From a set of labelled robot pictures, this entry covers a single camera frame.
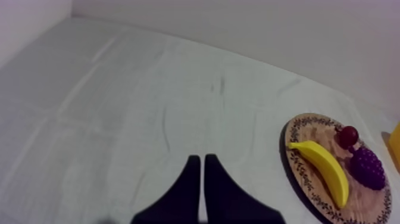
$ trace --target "white wall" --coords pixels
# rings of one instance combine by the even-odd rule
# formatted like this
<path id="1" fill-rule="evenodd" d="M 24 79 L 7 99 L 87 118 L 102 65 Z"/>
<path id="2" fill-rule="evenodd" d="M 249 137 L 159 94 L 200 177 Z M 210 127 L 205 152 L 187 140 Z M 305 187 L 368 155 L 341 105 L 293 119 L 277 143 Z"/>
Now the white wall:
<path id="1" fill-rule="evenodd" d="M 72 0 L 0 0 L 0 67 L 71 14 Z"/>
<path id="2" fill-rule="evenodd" d="M 400 114 L 399 0 L 75 0 L 73 13 L 228 49 Z"/>

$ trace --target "toy banana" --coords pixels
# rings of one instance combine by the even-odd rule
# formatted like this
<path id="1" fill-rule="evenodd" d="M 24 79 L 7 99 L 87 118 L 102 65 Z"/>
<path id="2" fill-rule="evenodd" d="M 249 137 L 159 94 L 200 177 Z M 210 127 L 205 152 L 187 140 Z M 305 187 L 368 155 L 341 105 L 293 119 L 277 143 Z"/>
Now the toy banana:
<path id="1" fill-rule="evenodd" d="M 333 201 L 339 208 L 346 206 L 349 197 L 349 182 L 338 161 L 321 145 L 314 141 L 291 142 L 289 148 L 297 148 L 306 160 L 322 174 Z"/>

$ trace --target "table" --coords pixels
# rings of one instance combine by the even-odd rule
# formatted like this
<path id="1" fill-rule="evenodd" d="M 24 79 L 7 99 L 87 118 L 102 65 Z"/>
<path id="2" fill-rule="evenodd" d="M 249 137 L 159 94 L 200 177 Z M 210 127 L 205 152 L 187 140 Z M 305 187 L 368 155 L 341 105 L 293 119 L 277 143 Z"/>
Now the table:
<path id="1" fill-rule="evenodd" d="M 0 222 L 129 223 L 188 155 L 215 153 L 287 223 L 319 223 L 279 155 L 283 126 L 307 112 L 359 130 L 383 161 L 389 223 L 399 223 L 400 176 L 382 140 L 395 116 L 228 51 L 70 18 L 0 71 Z M 203 196 L 199 217 L 207 219 Z"/>

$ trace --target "wooden plate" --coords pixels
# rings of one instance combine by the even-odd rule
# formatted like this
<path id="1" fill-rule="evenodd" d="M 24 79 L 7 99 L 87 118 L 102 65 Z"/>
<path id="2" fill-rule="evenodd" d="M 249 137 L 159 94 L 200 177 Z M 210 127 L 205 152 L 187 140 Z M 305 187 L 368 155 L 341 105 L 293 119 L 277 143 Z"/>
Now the wooden plate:
<path id="1" fill-rule="evenodd" d="M 286 147 L 286 156 L 299 187 L 313 206 L 332 223 L 383 224 L 388 222 L 392 209 L 392 196 L 386 177 L 386 186 L 381 191 L 366 188 L 349 173 L 352 154 L 336 143 L 335 127 L 342 124 L 319 114 L 300 114 L 287 124 L 285 143 L 313 140 L 329 150 L 343 167 L 349 181 L 349 198 L 346 207 L 339 209 L 333 202 L 329 190 L 319 171 L 304 160 L 299 152 Z M 367 147 L 359 140 L 355 145 Z"/>

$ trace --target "decorative plate border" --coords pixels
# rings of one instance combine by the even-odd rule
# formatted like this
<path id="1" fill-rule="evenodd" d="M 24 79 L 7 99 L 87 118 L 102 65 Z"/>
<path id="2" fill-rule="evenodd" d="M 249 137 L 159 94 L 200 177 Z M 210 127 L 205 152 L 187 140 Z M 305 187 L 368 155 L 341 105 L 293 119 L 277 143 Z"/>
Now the decorative plate border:
<path id="1" fill-rule="evenodd" d="M 313 116 L 307 116 L 303 117 L 300 119 L 295 119 L 293 121 L 293 125 L 290 127 L 290 141 L 291 142 L 299 142 L 298 137 L 299 133 L 298 131 L 300 128 L 305 127 L 306 125 L 311 125 L 313 123 L 318 123 L 320 125 L 325 125 L 325 126 L 334 126 L 335 129 L 341 129 L 343 127 L 342 124 L 339 122 L 331 119 L 331 118 L 318 118 L 318 117 L 313 117 Z M 362 140 L 358 140 L 358 143 L 362 146 L 365 146 L 365 143 Z M 335 208 L 333 208 L 331 205 L 328 203 L 324 202 L 321 197 L 313 192 L 313 183 L 309 179 L 308 175 L 306 174 L 306 168 L 304 167 L 304 163 L 301 162 L 300 158 L 300 153 L 298 150 L 289 150 L 290 151 L 290 156 L 289 159 L 293 161 L 293 163 L 296 165 L 296 171 L 300 174 L 301 179 L 303 180 L 304 186 L 307 187 L 308 192 L 311 193 L 311 201 L 314 202 L 315 206 L 318 206 L 321 211 L 324 211 L 326 215 L 328 215 L 332 220 L 336 220 L 338 222 L 341 222 L 343 224 L 385 224 L 388 222 L 390 213 L 392 211 L 392 194 L 390 192 L 389 182 L 388 179 L 386 178 L 386 186 L 384 188 L 385 191 L 385 199 L 383 201 L 384 204 L 384 209 L 381 211 L 381 215 L 377 216 L 377 219 L 373 223 L 366 223 L 366 222 L 359 222 L 357 220 L 353 219 L 347 219 L 345 220 L 342 217 L 342 213 Z"/>

